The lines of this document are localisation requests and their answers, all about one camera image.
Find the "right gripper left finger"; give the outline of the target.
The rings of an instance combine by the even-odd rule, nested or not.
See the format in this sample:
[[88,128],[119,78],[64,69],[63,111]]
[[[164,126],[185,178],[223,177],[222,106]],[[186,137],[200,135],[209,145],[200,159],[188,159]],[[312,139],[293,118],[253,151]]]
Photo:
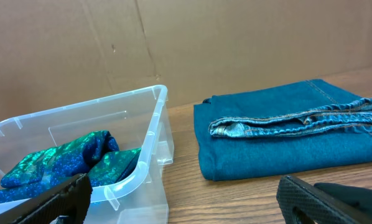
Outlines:
[[37,197],[0,214],[0,224],[82,224],[93,189],[87,174],[77,174]]

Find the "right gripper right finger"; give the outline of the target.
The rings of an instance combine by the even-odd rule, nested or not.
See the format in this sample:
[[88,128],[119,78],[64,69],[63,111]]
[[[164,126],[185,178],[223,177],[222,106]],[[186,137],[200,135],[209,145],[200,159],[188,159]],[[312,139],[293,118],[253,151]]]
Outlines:
[[291,175],[281,177],[276,198],[287,224],[372,224],[367,214]]

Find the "blue green sequin garment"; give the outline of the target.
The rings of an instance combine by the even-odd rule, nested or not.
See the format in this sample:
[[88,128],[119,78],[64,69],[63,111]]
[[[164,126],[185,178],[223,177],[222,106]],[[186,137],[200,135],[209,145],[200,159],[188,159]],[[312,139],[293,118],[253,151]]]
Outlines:
[[133,172],[140,152],[120,150],[107,130],[33,152],[1,179],[0,203],[36,197],[77,174],[87,174],[92,187],[115,184]]

